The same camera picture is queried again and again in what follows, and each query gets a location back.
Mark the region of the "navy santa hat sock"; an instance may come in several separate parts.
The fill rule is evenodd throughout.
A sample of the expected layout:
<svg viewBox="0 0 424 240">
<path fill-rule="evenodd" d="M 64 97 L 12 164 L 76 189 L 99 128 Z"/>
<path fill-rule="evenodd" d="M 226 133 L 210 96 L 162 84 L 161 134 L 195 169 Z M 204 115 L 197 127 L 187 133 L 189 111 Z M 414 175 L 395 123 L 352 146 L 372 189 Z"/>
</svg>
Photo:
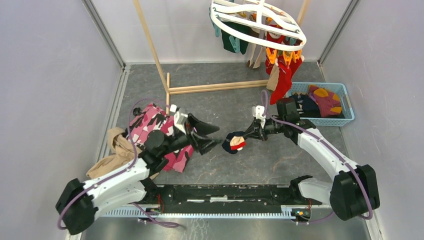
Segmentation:
<svg viewBox="0 0 424 240">
<path fill-rule="evenodd" d="M 238 151 L 242 150 L 243 147 L 246 146 L 244 135 L 245 133 L 243 131 L 229 133 L 224 139 L 224 142 L 221 144 L 222 148 L 229 154 L 237 154 Z"/>
</svg>

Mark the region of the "red santa sock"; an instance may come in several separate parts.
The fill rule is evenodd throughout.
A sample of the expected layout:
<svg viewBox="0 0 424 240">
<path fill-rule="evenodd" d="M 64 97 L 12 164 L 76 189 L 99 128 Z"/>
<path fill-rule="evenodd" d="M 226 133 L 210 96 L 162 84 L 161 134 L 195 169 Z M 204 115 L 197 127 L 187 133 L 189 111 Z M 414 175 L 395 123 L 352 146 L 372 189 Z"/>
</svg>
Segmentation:
<svg viewBox="0 0 424 240">
<path fill-rule="evenodd" d="M 305 57 L 303 55 L 301 55 L 299 57 L 299 59 L 292 59 L 289 68 L 291 70 L 291 77 L 293 77 L 296 73 L 296 71 L 299 69 L 299 67 L 302 65 L 303 61 L 304 61 Z"/>
<path fill-rule="evenodd" d="M 292 86 L 292 69 L 286 63 L 283 56 L 276 60 L 278 66 L 278 81 L 275 90 L 272 92 L 269 103 L 274 105 L 282 99 Z"/>
</svg>

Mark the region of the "white oval clip hanger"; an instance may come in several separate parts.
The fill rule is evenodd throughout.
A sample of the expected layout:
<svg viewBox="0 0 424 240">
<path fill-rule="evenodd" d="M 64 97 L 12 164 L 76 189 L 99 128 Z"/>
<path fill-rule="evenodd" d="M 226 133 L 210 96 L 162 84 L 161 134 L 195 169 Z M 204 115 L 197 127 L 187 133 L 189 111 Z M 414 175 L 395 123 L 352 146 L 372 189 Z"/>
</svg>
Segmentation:
<svg viewBox="0 0 424 240">
<path fill-rule="evenodd" d="M 240 40 L 280 51 L 299 51 L 307 38 L 295 19 L 282 9 L 265 3 L 264 0 L 247 0 L 238 4 L 228 0 L 213 0 L 210 3 L 210 19 L 220 30 Z M 300 41 L 299 45 L 287 45 L 251 36 L 227 25 L 236 23 Z"/>
</svg>

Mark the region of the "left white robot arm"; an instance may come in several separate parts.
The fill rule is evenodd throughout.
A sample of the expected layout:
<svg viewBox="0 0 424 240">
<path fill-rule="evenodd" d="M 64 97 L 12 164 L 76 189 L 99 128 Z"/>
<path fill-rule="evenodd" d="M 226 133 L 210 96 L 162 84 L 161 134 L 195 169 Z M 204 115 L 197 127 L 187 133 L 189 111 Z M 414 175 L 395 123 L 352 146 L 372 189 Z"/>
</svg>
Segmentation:
<svg viewBox="0 0 424 240">
<path fill-rule="evenodd" d="M 173 135 L 152 130 L 144 143 L 145 149 L 129 163 L 91 180 L 70 180 L 55 205 L 59 214 L 57 228 L 77 235 L 111 210 L 139 201 L 153 203 L 157 190 L 144 182 L 166 166 L 167 154 L 192 146 L 204 155 L 222 143 L 209 137 L 220 130 L 219 126 L 200 121 L 191 113 L 176 112 L 174 117 Z"/>
</svg>

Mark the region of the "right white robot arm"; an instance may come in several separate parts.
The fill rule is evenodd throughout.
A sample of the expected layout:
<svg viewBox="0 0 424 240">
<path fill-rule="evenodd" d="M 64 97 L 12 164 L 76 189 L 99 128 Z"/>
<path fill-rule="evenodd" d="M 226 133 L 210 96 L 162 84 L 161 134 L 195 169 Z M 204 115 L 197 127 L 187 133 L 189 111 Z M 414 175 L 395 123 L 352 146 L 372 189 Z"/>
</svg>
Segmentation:
<svg viewBox="0 0 424 240">
<path fill-rule="evenodd" d="M 244 138 L 266 141 L 269 135 L 283 134 L 312 156 L 331 179 L 324 182 L 310 175 L 297 177 L 290 182 L 289 199 L 295 204 L 310 199 L 329 205 L 343 221 L 372 219 L 374 210 L 380 207 L 375 170 L 336 149 L 310 120 L 300 117 L 292 98 L 283 98 L 276 106 L 276 115 L 268 114 L 265 106 L 252 107 L 253 121 Z"/>
</svg>

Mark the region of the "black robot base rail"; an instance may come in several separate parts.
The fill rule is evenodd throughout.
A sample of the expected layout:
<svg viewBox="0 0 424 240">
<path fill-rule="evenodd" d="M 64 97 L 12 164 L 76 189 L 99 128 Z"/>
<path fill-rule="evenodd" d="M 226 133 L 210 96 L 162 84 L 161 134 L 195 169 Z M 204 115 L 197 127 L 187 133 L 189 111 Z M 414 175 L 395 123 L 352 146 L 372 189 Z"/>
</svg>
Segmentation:
<svg viewBox="0 0 424 240">
<path fill-rule="evenodd" d="M 138 201 L 159 207 L 163 214 L 266 214 L 281 207 L 320 205 L 297 196 L 288 185 L 278 184 L 165 184 Z"/>
</svg>

